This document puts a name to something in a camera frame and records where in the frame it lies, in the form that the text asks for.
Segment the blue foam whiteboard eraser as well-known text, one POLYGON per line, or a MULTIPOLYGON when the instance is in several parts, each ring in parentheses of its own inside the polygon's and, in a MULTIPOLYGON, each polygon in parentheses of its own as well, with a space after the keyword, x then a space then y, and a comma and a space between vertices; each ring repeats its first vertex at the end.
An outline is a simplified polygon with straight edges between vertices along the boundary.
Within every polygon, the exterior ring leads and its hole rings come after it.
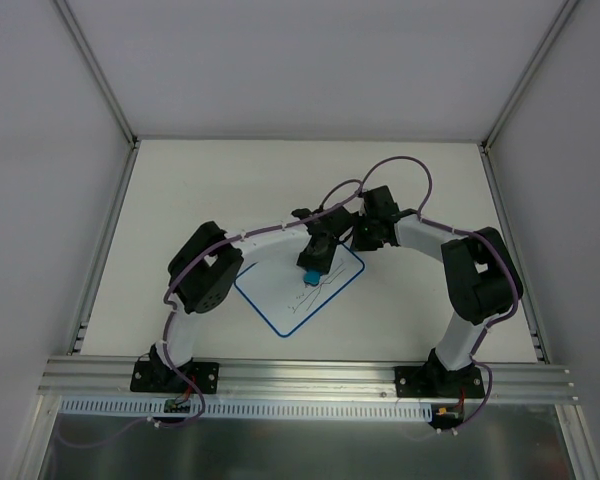
POLYGON ((321 281, 322 274, 319 271, 307 270, 303 275, 303 282, 309 286, 318 286, 321 281))

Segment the blue-framed small whiteboard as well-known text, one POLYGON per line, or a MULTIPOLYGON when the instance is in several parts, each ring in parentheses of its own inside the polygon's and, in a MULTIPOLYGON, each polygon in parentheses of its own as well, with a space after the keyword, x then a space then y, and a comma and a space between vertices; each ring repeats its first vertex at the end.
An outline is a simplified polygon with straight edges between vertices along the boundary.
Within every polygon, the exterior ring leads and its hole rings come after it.
POLYGON ((318 286, 303 282, 306 272, 293 257, 264 260, 241 272, 234 287, 280 338, 292 336, 357 280, 364 261, 348 247, 336 248, 331 270, 318 286))

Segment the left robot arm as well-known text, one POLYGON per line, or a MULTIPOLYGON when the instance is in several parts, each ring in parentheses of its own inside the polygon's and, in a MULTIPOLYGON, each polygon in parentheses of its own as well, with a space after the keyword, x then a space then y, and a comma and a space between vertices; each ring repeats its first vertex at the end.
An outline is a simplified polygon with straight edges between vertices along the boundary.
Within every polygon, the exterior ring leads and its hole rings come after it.
POLYGON ((315 290, 335 277, 337 250, 353 234, 357 216, 344 206, 312 212, 297 209, 288 224, 263 227, 230 236, 215 222, 202 224, 169 263, 169 287, 163 302, 172 308, 161 339, 146 360, 134 366, 133 392, 181 393, 196 386, 210 394, 213 362, 195 362, 190 341, 175 329, 177 312, 205 314, 220 305, 245 271, 260 262, 290 253, 303 270, 303 283, 315 290))

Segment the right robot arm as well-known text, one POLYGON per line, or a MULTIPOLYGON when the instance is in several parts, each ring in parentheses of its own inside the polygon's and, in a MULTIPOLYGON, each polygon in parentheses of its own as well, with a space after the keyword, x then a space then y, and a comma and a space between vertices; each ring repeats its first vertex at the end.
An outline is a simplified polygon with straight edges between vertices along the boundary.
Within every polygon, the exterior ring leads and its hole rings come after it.
POLYGON ((351 247, 376 251, 386 245, 418 251, 442 263, 453 314, 442 340, 417 368, 396 367, 400 397, 482 398, 474 356, 488 329, 515 314, 524 293, 500 233, 491 227, 458 230, 401 210, 386 186, 361 194, 351 247))

